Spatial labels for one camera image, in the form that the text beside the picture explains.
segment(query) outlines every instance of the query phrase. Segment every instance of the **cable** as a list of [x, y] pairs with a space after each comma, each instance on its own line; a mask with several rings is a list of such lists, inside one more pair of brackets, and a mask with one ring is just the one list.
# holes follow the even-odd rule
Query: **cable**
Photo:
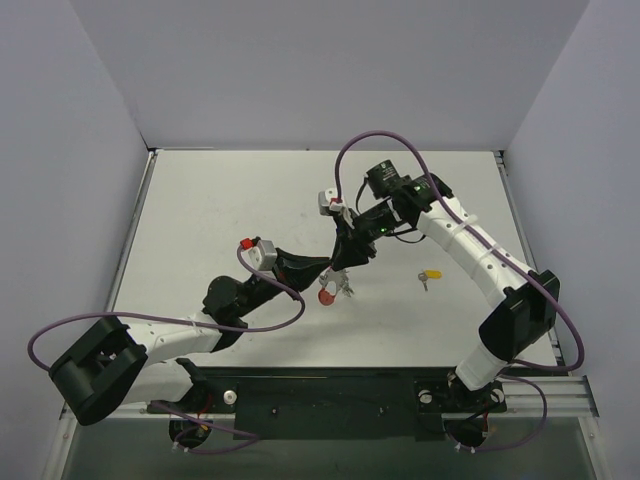
[[415, 244], [415, 243], [420, 243], [422, 240], [424, 240], [425, 238], [427, 238], [426, 235], [422, 235], [419, 239], [417, 240], [405, 240], [404, 238], [400, 238], [398, 235], [388, 235], [389, 237], [393, 236], [396, 237], [396, 240], [402, 242], [402, 243], [410, 243], [410, 244]]
[[[258, 435], [256, 435], [255, 433], [243, 432], [242, 430], [236, 430], [234, 428], [224, 427], [222, 425], [216, 425], [214, 423], [207, 422], [206, 420], [200, 420], [199, 418], [192, 417], [191, 415], [187, 415], [186, 413], [182, 413], [178, 410], [168, 407], [162, 402], [153, 401], [149, 403], [149, 406], [162, 410], [171, 415], [175, 415], [176, 417], [183, 418], [184, 420], [188, 420], [190, 422], [196, 423], [198, 425], [212, 428], [220, 432], [231, 433], [233, 435], [249, 438], [249, 440], [247, 440], [246, 442], [243, 442], [239, 445], [234, 445], [233, 447], [217, 448], [214, 450], [196, 450], [196, 449], [185, 448], [184, 449], [185, 452], [193, 453], [196, 455], [224, 455], [225, 453], [231, 453], [231, 452], [235, 452], [236, 450], [241, 450], [243, 448], [246, 448], [260, 440], [260, 437], [258, 437]], [[187, 429], [183, 432], [180, 432], [178, 435], [176, 435], [174, 442], [177, 443], [178, 440], [182, 438], [183, 435], [186, 435], [188, 432], [192, 432], [193, 429]]]
[[517, 442], [509, 443], [507, 445], [497, 445], [497, 446], [494, 446], [494, 447], [484, 447], [484, 448], [483, 447], [478, 447], [478, 448], [467, 447], [466, 445], [462, 445], [460, 442], [458, 442], [451, 435], [450, 431], [447, 431], [447, 433], [449, 434], [449, 438], [451, 438], [455, 442], [458, 442], [458, 445], [460, 445], [460, 448], [462, 448], [463, 450], [467, 450], [467, 451], [470, 451], [470, 452], [473, 452], [473, 453], [489, 453], [489, 452], [502, 452], [504, 450], [511, 450], [513, 448], [518, 448], [518, 447], [521, 447], [521, 446], [529, 443], [536, 436], [538, 436], [540, 434], [540, 432], [542, 432], [542, 430], [544, 429], [545, 425], [547, 424], [547, 415], [548, 415], [547, 397], [544, 394], [544, 392], [542, 391], [542, 389], [538, 385], [536, 385], [534, 382], [532, 382], [531, 380], [528, 380], [526, 378], [512, 377], [511, 375], [500, 375], [500, 376], [502, 378], [507, 379], [507, 380], [513, 380], [513, 381], [516, 381], [516, 382], [526, 383], [527, 385], [530, 385], [533, 388], [535, 388], [538, 391], [538, 393], [540, 394], [540, 399], [542, 400], [542, 417], [540, 417], [540, 421], [538, 422], [538, 425], [533, 430], [533, 432], [531, 432], [526, 437], [522, 438], [521, 440], [518, 440]]
[[[403, 136], [398, 135], [397, 133], [386, 131], [386, 130], [371, 130], [369, 132], [361, 133], [360, 135], [353, 137], [344, 145], [344, 147], [342, 147], [342, 149], [340, 150], [340, 153], [338, 153], [338, 157], [336, 158], [336, 163], [334, 167], [338, 201], [342, 199], [342, 184], [340, 183], [340, 164], [342, 163], [342, 159], [344, 158], [345, 153], [347, 153], [347, 151], [359, 141], [364, 140], [365, 138], [375, 137], [375, 136], [393, 138], [394, 140], [397, 140], [398, 142], [402, 143], [405, 147], [407, 147], [407, 149], [409, 149], [409, 151], [413, 154], [413, 156], [416, 158], [416, 160], [420, 164], [420, 167], [422, 168], [422, 171], [425, 174], [425, 178], [429, 183], [429, 187], [431, 187], [431, 189], [433, 190], [433, 193], [436, 199], [438, 200], [438, 202], [440, 202], [440, 204], [442, 205], [442, 208], [447, 212], [447, 214], [449, 214], [449, 216], [451, 216], [451, 218], [453, 218], [455, 222], [457, 222], [458, 224], [462, 224], [463, 220], [460, 217], [458, 217], [458, 215], [453, 210], [451, 210], [449, 205], [445, 202], [445, 199], [442, 197], [440, 190], [438, 190], [438, 187], [435, 181], [433, 180], [431, 173], [429, 172], [427, 164], [425, 163], [424, 159], [422, 158], [422, 156], [420, 155], [420, 152], [418, 152], [416, 147]], [[554, 310], [558, 312], [558, 315], [560, 315], [565, 325], [571, 332], [571, 335], [573, 336], [573, 339], [576, 342], [576, 346], [578, 347], [578, 358], [573, 365], [568, 365], [568, 366], [539, 365], [537, 363], [532, 363], [525, 360], [515, 360], [514, 363], [518, 363], [520, 365], [525, 365], [530, 368], [537, 368], [540, 370], [546, 370], [550, 372], [571, 372], [573, 370], [580, 368], [584, 363], [584, 357], [585, 357], [584, 343], [582, 342], [582, 337], [580, 336], [580, 333], [578, 332], [576, 326], [571, 321], [571, 318], [569, 318], [569, 314], [565, 311], [565, 309], [540, 284], [540, 282], [538, 282], [531, 275], [529, 275], [527, 272], [525, 272], [520, 267], [518, 267], [508, 257], [498, 252], [497, 250], [493, 250], [493, 246], [487, 241], [486, 238], [484, 238], [480, 234], [480, 232], [478, 232], [471, 225], [465, 225], [464, 228], [471, 235], [473, 235], [476, 238], [476, 240], [478, 240], [487, 250], [491, 250], [491, 254], [494, 257], [499, 259], [505, 265], [509, 266], [509, 268], [511, 268], [514, 272], [516, 272], [518, 275], [524, 278], [529, 284], [533, 286], [533, 288], [535, 288], [538, 292], [540, 292], [540, 294], [551, 304]]]
[[172, 317], [159, 317], [156, 315], [147, 315], [144, 313], [134, 313], [134, 312], [93, 312], [93, 313], [83, 313], [80, 315], [74, 315], [72, 317], [67, 317], [67, 318], [63, 318], [62, 320], [58, 320], [57, 322], [53, 322], [49, 325], [47, 325], [46, 327], [41, 328], [40, 330], [38, 330], [30, 339], [29, 339], [29, 343], [27, 344], [27, 353], [29, 354], [29, 358], [31, 359], [31, 361], [33, 363], [35, 363], [38, 367], [40, 367], [41, 369], [45, 370], [45, 371], [49, 371], [49, 365], [45, 364], [44, 362], [42, 362], [35, 354], [34, 352], [34, 344], [36, 342], [36, 340], [38, 338], [40, 338], [42, 335], [44, 335], [45, 333], [53, 330], [54, 328], [58, 328], [61, 327], [62, 325], [66, 325], [68, 323], [72, 323], [72, 322], [78, 322], [80, 320], [86, 320], [89, 318], [101, 318], [101, 317], [107, 317], [107, 316], [116, 316], [116, 317], [124, 317], [124, 318], [136, 318], [139, 320], [147, 320], [147, 321], [152, 321], [152, 322], [160, 322], [160, 323], [171, 323], [173, 325], [184, 325], [187, 327], [193, 326], [195, 325], [196, 327], [200, 327], [200, 328], [212, 328], [214, 330], [220, 330], [220, 331], [224, 331], [224, 332], [242, 332], [242, 333], [261, 333], [261, 332], [273, 332], [275, 330], [280, 330], [281, 328], [284, 327], [288, 327], [289, 325], [291, 325], [292, 323], [296, 322], [300, 317], [302, 317], [302, 314], [304, 313], [305, 309], [306, 309], [306, 304], [304, 302], [304, 299], [302, 298], [302, 295], [300, 295], [300, 293], [296, 292], [295, 290], [293, 290], [292, 288], [288, 287], [287, 285], [271, 278], [268, 277], [267, 275], [265, 275], [264, 273], [256, 270], [255, 268], [253, 268], [251, 265], [249, 265], [244, 258], [242, 258], [242, 252], [243, 252], [243, 248], [242, 246], [239, 246], [237, 251], [236, 251], [236, 255], [238, 257], [238, 261], [240, 262], [240, 264], [246, 268], [249, 272], [251, 272], [252, 274], [254, 274], [256, 277], [261, 278], [262, 280], [270, 283], [271, 285], [274, 285], [276, 287], [278, 287], [279, 289], [283, 290], [284, 292], [288, 293], [294, 300], [297, 300], [300, 302], [300, 310], [298, 311], [298, 313], [291, 318], [290, 320], [287, 320], [286, 322], [283, 323], [279, 323], [277, 325], [272, 325], [270, 327], [256, 327], [256, 328], [240, 328], [240, 327], [229, 327], [226, 325], [217, 325], [217, 324], [213, 324], [213, 323], [204, 323], [204, 322], [193, 322], [191, 320], [184, 320], [184, 319], [180, 319], [180, 318], [172, 318]]
[[358, 215], [360, 215], [360, 198], [362, 197], [365, 188], [367, 188], [367, 177], [364, 177], [364, 181], [362, 182], [362, 185], [360, 185], [360, 188], [358, 188], [358, 193], [356, 193], [356, 212], [358, 212]]
[[198, 412], [198, 418], [200, 418], [200, 415], [202, 415], [203, 413], [207, 413], [207, 410], [211, 408], [211, 405], [213, 405], [213, 395], [208, 394], [207, 403], [205, 403], [204, 407], [202, 407], [202, 410]]

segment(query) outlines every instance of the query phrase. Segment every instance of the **red connector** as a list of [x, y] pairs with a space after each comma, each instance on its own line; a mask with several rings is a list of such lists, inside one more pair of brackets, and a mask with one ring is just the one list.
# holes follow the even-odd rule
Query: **red connector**
[[245, 238], [244, 240], [241, 240], [240, 246], [242, 247], [243, 250], [249, 250], [250, 248], [255, 247], [255, 245], [253, 244], [253, 240], [251, 240], [250, 238]]

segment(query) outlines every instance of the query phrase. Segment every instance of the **tabletop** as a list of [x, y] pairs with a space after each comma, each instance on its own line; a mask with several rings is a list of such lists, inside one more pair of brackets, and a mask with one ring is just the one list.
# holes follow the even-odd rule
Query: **tabletop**
[[[491, 152], [422, 152], [465, 209], [504, 248], [524, 259], [500, 173]], [[248, 273], [235, 250], [261, 236], [300, 255], [330, 256], [333, 220], [319, 215], [317, 194], [334, 186], [335, 151], [160, 150], [118, 292], [115, 310], [187, 316], [202, 308], [219, 275], [240, 281]], [[342, 163], [344, 195], [353, 205], [364, 173], [392, 160], [400, 175], [421, 174], [408, 152], [354, 151]], [[374, 204], [366, 192], [361, 209]], [[319, 285], [305, 292], [305, 315], [279, 331], [244, 334], [215, 354], [190, 356], [199, 365], [394, 367], [455, 366], [477, 342], [490, 313], [467, 274], [426, 239], [408, 245], [376, 242], [377, 257], [349, 271], [352, 298], [322, 306]], [[421, 270], [442, 272], [425, 292]], [[286, 295], [247, 315], [250, 326], [292, 317], [298, 305]], [[556, 364], [543, 336], [521, 358]]]

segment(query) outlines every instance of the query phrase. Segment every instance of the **key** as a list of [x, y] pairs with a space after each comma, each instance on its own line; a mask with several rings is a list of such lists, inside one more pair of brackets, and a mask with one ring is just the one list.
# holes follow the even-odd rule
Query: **key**
[[427, 287], [427, 280], [429, 280], [429, 277], [427, 276], [427, 274], [424, 273], [424, 272], [420, 272], [418, 274], [418, 280], [420, 280], [422, 282], [422, 286], [424, 287], [424, 291], [428, 292], [429, 288]]
[[429, 291], [429, 288], [427, 288], [427, 280], [430, 278], [442, 278], [442, 272], [439, 270], [423, 270], [418, 274], [418, 280], [422, 282], [425, 292]]

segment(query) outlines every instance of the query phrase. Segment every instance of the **white enclosure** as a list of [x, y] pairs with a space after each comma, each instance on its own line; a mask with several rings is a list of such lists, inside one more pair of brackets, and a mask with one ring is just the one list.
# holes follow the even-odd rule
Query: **white enclosure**
[[[332, 178], [329, 155], [320, 150], [387, 128], [424, 150], [506, 150], [505, 168], [538, 266], [560, 277], [561, 301], [585, 339], [587, 362], [579, 373], [589, 375], [603, 426], [602, 435], [591, 432], [587, 449], [592, 453], [604, 439], [617, 478], [635, 478], [639, 17], [633, 0], [2, 2], [3, 476], [40, 478], [52, 442], [68, 448], [66, 439], [54, 438], [62, 400], [28, 362], [25, 344], [53, 320], [104, 307], [148, 149], [239, 150], [159, 156], [118, 306], [183, 315], [198, 308], [209, 279], [243, 277], [231, 246], [240, 237], [261, 234], [296, 253], [326, 253], [330, 220], [316, 215], [314, 202], [315, 190]], [[306, 148], [303, 160], [289, 157]], [[405, 153], [388, 152], [398, 148], [393, 142], [367, 140], [358, 148], [402, 159], [401, 169], [417, 172]], [[248, 151], [257, 149], [289, 152], [264, 154], [269, 164], [250, 167], [256, 159]], [[502, 223], [509, 213], [502, 185], [495, 172], [478, 167], [493, 158], [468, 155], [475, 159], [468, 164], [454, 153], [432, 153], [429, 160], [487, 231], [519, 255], [513, 225]], [[353, 158], [345, 163], [351, 199], [360, 166], [369, 165]], [[208, 190], [212, 184], [230, 189], [231, 182], [194, 173], [211, 159], [234, 181], [252, 183], [250, 195], [231, 192], [238, 195], [237, 210], [216, 210], [220, 191]], [[296, 184], [274, 184], [267, 165], [278, 162], [289, 162]], [[494, 187], [482, 192], [477, 179]], [[291, 213], [293, 204], [307, 218], [267, 221]], [[167, 208], [190, 216], [180, 224], [177, 211], [173, 220], [161, 216]], [[178, 222], [184, 236], [164, 235], [173, 229], [163, 229], [165, 220]], [[145, 236], [144, 251], [136, 252]], [[187, 258], [167, 257], [179, 245], [189, 250]], [[245, 336], [218, 361], [311, 364], [313, 354], [323, 363], [344, 355], [347, 363], [372, 365], [400, 344], [399, 363], [455, 363], [486, 314], [482, 296], [434, 245], [379, 246], [374, 264], [353, 271], [353, 300], [341, 298], [331, 309], [315, 304], [297, 330]], [[432, 263], [445, 275], [424, 294], [414, 264]], [[450, 292], [460, 288], [465, 302], [454, 304]], [[314, 297], [312, 290], [306, 294], [310, 303]], [[365, 299], [377, 302], [375, 308], [367, 311]], [[382, 332], [381, 317], [398, 299], [415, 305], [394, 318], [394, 328], [403, 324], [405, 333], [422, 337], [428, 325], [428, 351], [403, 338], [400, 328]], [[355, 305], [360, 317], [353, 315]], [[294, 305], [269, 308], [250, 320], [277, 322]], [[332, 340], [323, 330], [327, 311], [334, 312], [329, 325], [354, 322], [344, 339]], [[455, 319], [442, 321], [452, 311]], [[377, 325], [367, 330], [369, 345], [350, 347], [369, 318]], [[455, 323], [460, 318], [465, 321]], [[52, 334], [38, 352], [47, 361], [56, 358], [83, 328]], [[559, 334], [571, 361], [573, 344], [566, 331]], [[318, 338], [309, 342], [311, 335]], [[440, 343], [453, 336], [461, 339], [459, 351]], [[285, 340], [304, 348], [276, 351]], [[526, 355], [551, 363], [545, 342]]]
[[336, 149], [387, 128], [491, 150], [587, 0], [71, 3], [153, 147]]

